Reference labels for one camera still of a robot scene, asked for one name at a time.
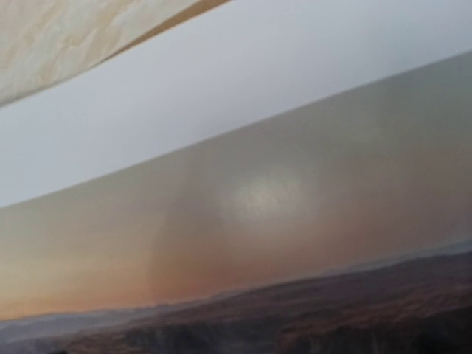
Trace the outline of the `photo print with white border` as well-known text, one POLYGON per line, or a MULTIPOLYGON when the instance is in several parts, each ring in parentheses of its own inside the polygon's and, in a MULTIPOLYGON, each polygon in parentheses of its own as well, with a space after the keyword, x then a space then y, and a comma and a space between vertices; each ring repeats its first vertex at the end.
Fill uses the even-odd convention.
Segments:
POLYGON ((1 107, 3 353, 469 353, 471 3, 230 1, 1 107))

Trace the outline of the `brown backing board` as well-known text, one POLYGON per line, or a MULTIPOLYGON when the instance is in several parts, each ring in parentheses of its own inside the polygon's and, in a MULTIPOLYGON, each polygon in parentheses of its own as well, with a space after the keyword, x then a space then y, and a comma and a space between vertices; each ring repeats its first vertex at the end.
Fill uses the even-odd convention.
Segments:
POLYGON ((216 7, 219 7, 225 3, 229 2, 229 0, 200 0, 196 3, 192 4, 189 7, 186 7, 184 10, 176 13, 175 15, 171 16, 170 18, 166 19, 159 25, 154 26, 153 28, 149 29, 144 34, 140 35, 139 37, 133 39, 130 43, 120 47, 115 52, 111 53, 108 57, 102 59, 100 63, 103 63, 111 58, 121 54, 129 50, 130 48, 141 44, 144 41, 149 40, 152 37, 159 35, 162 32, 165 32, 173 27, 178 26, 190 19, 202 15, 210 10, 213 10, 216 7))

